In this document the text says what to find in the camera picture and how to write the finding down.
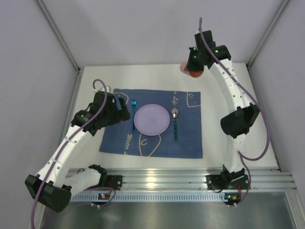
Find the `silver spoon green handle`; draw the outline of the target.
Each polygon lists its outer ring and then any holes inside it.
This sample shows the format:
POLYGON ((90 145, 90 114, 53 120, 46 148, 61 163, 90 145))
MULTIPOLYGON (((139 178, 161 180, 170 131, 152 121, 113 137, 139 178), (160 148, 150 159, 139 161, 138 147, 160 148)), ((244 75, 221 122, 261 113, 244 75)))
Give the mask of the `silver spoon green handle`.
POLYGON ((173 115, 173 125, 174 125, 174 139, 175 141, 178 140, 178 124, 177 124, 177 115, 179 113, 178 109, 176 107, 174 107, 171 110, 171 113, 173 115))

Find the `blue plastic fork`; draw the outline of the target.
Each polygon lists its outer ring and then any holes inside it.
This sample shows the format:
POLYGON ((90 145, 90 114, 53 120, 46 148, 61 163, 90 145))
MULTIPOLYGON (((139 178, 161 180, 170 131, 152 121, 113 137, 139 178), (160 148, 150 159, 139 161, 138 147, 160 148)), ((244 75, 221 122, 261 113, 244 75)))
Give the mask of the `blue plastic fork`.
POLYGON ((134 118, 135 118, 135 113, 136 113, 136 105, 137 105, 137 102, 136 100, 132 100, 131 102, 132 104, 132 132, 134 133, 135 132, 135 123, 134 123, 134 118))

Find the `blue whale print cloth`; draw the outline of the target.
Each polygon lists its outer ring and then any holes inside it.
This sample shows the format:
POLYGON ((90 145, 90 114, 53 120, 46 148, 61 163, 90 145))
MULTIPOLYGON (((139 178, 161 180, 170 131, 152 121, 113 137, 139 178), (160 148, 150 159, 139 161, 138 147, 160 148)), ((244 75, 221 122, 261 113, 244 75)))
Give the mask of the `blue whale print cloth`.
POLYGON ((136 100, 136 112, 147 104, 164 107, 170 116, 165 132, 157 136, 141 134, 136 128, 132 132, 132 117, 128 121, 108 126, 99 147, 100 152, 147 157, 201 159, 203 157, 201 125, 201 93, 183 91, 160 91, 140 89, 114 89, 115 97, 124 98, 132 116, 132 100, 136 100), (178 140, 174 139, 173 115, 176 107, 178 140))

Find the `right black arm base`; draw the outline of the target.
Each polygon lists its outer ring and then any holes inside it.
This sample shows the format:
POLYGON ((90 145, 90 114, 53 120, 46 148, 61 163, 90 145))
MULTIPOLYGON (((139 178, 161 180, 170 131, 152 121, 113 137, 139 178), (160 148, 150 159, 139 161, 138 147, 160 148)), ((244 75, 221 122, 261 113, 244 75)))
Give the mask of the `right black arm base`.
POLYGON ((246 190, 250 184, 248 175, 234 181, 225 181, 221 175, 206 176, 207 189, 214 192, 221 192, 223 190, 246 190))

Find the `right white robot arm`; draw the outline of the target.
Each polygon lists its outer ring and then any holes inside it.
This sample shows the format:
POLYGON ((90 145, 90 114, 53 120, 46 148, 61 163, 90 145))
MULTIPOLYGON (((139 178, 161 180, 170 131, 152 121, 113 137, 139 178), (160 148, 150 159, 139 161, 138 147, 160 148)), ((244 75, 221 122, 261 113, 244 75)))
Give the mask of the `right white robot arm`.
POLYGON ((216 79, 227 104, 228 114, 220 120, 222 131, 227 136, 227 153, 221 172, 222 179, 232 182, 244 177, 245 169, 239 152, 260 110, 238 86, 233 62, 226 46, 216 46, 212 32, 195 34, 195 46, 191 47, 184 68, 192 77, 198 77, 208 68, 216 79))

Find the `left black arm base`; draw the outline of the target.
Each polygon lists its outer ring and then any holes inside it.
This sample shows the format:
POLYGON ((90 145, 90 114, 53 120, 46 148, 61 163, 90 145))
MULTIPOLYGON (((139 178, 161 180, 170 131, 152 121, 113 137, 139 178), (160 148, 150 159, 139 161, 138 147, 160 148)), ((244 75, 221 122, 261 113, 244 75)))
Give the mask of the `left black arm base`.
POLYGON ((122 187, 122 179, 121 175, 107 175, 106 178, 103 179, 102 187, 111 187, 114 190, 120 190, 122 187))

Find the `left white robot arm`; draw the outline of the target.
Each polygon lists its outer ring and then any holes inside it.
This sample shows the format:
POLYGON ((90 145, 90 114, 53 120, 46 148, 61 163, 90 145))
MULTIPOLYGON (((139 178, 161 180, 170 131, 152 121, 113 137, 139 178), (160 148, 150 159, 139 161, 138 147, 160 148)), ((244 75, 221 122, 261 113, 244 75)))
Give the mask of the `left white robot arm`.
POLYGON ((104 127, 131 118, 123 97, 98 91, 85 110, 77 112, 66 136, 47 164, 36 174, 28 175, 25 185, 33 199, 55 212, 63 211, 70 199, 93 187, 109 187, 107 170, 91 165, 67 178, 76 156, 104 127))

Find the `pink plastic cup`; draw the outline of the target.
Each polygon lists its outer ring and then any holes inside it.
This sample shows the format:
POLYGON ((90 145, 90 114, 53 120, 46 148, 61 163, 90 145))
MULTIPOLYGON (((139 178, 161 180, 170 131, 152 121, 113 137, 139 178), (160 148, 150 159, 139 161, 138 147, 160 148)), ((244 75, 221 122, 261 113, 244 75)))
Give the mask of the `pink plastic cup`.
POLYGON ((180 71, 192 78, 198 78, 200 77, 202 74, 203 74, 203 71, 199 71, 199 72, 189 72, 187 71, 185 68, 186 68, 186 65, 187 65, 187 62, 182 62, 180 64, 180 71))

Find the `purple plastic plate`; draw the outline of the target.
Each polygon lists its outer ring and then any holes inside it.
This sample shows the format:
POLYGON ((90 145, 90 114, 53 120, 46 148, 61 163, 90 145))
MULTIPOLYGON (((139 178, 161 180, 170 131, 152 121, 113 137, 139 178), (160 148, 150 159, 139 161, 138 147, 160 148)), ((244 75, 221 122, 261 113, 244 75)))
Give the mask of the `purple plastic plate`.
POLYGON ((135 128, 143 135, 157 136, 170 124, 168 111, 158 104, 147 104, 138 109, 134 116, 135 128))

